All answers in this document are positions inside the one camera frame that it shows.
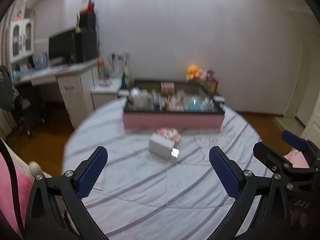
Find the black wire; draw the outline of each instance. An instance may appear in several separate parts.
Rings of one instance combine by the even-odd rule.
[[[13,164],[13,160],[8,152],[7,147],[4,145],[3,141],[0,139],[0,152],[7,164],[10,180],[11,180],[11,190],[12,190],[12,201],[13,201],[13,209],[14,214],[17,220],[17,224],[22,235],[24,238],[24,227],[22,223],[21,211],[20,211],[20,204],[19,204],[19,190],[18,190],[18,179],[15,166]]]

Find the yellow toy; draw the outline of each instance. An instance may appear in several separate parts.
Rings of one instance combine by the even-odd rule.
[[[187,81],[192,80],[194,78],[199,78],[200,74],[203,72],[202,69],[199,69],[197,65],[190,65],[187,68],[187,75],[186,75],[186,79]]]

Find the table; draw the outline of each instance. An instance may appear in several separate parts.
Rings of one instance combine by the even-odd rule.
[[[124,130],[125,98],[112,101],[89,116],[66,143],[63,170],[74,170],[97,146],[108,150],[108,163],[94,189],[82,201],[111,240],[207,239],[234,202],[209,163],[215,145],[257,176],[272,173],[254,156],[261,141],[236,112],[224,107],[221,130],[180,130],[180,154],[168,161],[148,151],[153,130]],[[239,234],[246,231],[257,196]]]

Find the round table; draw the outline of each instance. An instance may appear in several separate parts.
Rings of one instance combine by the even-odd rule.
[[[213,146],[243,170],[272,175],[253,156],[259,135],[230,108],[224,107],[221,129],[180,130],[179,156],[165,160],[148,151],[154,130],[124,129],[125,100],[92,113],[66,143],[63,157],[63,171],[74,170],[97,146],[107,149],[108,163],[82,201],[109,239],[207,239],[234,202],[210,165],[208,153]],[[259,198],[239,234],[248,228]]]

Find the drawer handle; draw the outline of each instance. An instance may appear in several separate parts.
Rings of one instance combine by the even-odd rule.
[[[68,90],[73,90],[73,86],[68,86],[68,87],[67,87],[67,86],[64,86],[64,89],[67,90],[67,91],[68,91]]]

